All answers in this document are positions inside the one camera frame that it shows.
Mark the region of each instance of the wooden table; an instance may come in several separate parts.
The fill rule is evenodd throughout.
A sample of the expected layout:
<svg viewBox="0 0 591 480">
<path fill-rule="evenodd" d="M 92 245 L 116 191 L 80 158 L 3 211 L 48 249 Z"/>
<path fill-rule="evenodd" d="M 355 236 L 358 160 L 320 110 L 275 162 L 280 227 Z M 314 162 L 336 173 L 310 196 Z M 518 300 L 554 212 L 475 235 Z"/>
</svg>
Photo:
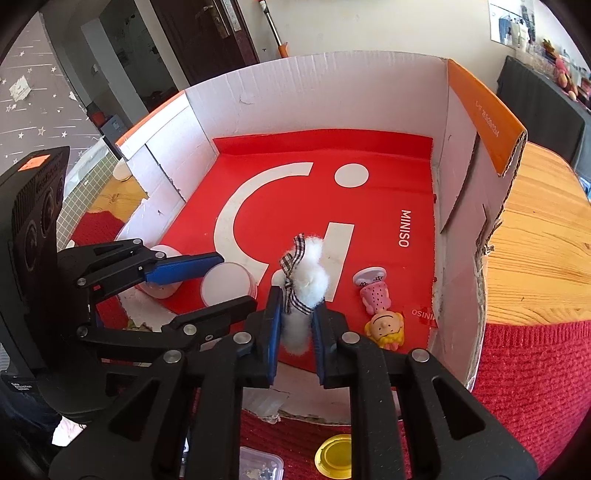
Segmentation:
<svg viewBox="0 0 591 480">
<path fill-rule="evenodd" d="M 111 179 L 91 207 L 126 222 L 145 193 Z M 547 325 L 591 319 L 591 206 L 567 163 L 528 143 L 488 256 L 487 321 Z"/>
</svg>

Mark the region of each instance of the white cup lid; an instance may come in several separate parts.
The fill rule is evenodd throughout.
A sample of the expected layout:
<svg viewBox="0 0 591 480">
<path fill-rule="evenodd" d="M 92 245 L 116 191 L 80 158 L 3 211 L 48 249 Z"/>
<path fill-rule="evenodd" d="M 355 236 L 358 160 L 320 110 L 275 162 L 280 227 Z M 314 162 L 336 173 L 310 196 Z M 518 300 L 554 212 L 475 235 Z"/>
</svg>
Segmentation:
<svg viewBox="0 0 591 480">
<path fill-rule="evenodd" d="M 206 306 L 253 295 L 254 279 L 242 265 L 220 263 L 208 271 L 201 283 L 201 298 Z"/>
</svg>

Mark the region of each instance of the door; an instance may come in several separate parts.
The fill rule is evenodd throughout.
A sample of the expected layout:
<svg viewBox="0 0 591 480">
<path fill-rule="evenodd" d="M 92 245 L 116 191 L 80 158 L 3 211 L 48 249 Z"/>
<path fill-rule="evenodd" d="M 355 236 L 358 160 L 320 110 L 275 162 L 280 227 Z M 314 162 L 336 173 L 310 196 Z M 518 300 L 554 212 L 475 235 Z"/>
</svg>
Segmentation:
<svg viewBox="0 0 591 480">
<path fill-rule="evenodd" d="M 258 63 L 235 0 L 151 0 L 191 85 Z"/>
</svg>

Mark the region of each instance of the black table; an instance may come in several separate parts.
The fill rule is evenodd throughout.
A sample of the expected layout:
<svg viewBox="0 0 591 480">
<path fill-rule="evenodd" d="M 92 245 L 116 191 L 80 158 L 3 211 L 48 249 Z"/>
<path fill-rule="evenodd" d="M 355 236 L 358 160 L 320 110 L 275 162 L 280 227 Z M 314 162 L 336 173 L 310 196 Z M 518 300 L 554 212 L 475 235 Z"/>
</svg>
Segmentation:
<svg viewBox="0 0 591 480">
<path fill-rule="evenodd" d="M 550 79 L 513 57 L 505 59 L 498 97 L 524 124 L 528 140 L 556 152 L 591 181 L 591 114 Z"/>
</svg>

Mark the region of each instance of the white cotton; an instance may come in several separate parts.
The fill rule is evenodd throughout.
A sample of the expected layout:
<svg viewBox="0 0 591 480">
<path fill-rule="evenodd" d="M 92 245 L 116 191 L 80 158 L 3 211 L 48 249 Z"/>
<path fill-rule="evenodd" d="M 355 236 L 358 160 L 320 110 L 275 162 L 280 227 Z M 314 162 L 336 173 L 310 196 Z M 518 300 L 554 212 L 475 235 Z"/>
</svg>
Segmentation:
<svg viewBox="0 0 591 480">
<path fill-rule="evenodd" d="M 320 265 L 323 240 L 318 237 L 305 239 L 304 257 L 291 273 L 295 296 L 307 307 L 315 308 L 328 290 L 330 278 Z M 303 355 L 308 350 L 311 315 L 295 307 L 282 315 L 281 343 L 292 355 Z"/>
<path fill-rule="evenodd" d="M 310 315 L 306 315 L 292 307 L 291 313 L 284 313 L 281 320 L 281 344 L 285 347 L 287 353 L 304 355 L 310 343 Z"/>
</svg>

